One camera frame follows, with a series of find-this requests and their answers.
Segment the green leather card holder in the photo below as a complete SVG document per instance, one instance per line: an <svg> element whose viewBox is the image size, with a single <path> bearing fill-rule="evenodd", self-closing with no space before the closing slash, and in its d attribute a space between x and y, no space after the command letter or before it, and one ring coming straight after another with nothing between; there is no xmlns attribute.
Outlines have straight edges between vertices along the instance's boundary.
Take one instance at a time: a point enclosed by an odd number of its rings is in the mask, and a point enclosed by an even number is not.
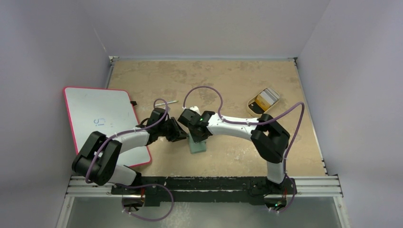
<svg viewBox="0 0 403 228"><path fill-rule="evenodd" d="M188 145L189 145L191 154L206 152L206 150L207 150L206 142L205 141L194 142L190 133L188 134Z"/></svg>

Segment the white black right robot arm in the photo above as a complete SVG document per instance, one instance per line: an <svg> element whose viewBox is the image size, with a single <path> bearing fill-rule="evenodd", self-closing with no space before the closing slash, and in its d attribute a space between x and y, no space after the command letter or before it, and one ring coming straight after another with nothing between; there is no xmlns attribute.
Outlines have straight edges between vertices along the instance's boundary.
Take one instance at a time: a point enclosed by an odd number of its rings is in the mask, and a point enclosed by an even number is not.
<svg viewBox="0 0 403 228"><path fill-rule="evenodd" d="M213 111L185 108L179 123L188 128L194 142L199 143L213 135L227 135L251 141L260 157L267 163L267 188L279 193L285 188L285 153L290 134L269 114L259 118L220 116Z"/></svg>

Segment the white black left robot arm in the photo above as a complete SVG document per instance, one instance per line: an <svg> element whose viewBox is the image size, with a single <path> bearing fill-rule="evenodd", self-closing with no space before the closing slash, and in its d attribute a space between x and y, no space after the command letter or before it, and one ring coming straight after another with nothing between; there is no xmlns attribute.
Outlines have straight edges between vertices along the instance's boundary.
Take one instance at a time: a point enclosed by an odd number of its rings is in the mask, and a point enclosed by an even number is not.
<svg viewBox="0 0 403 228"><path fill-rule="evenodd" d="M72 163L72 171L85 178L86 183L98 186L106 183L123 185L129 194L137 194L142 187L141 174L128 166L119 165L119 155L137 147L148 146L160 137L169 142L185 140L187 133L166 110L155 108L150 117L131 130L110 137L92 132Z"/></svg>

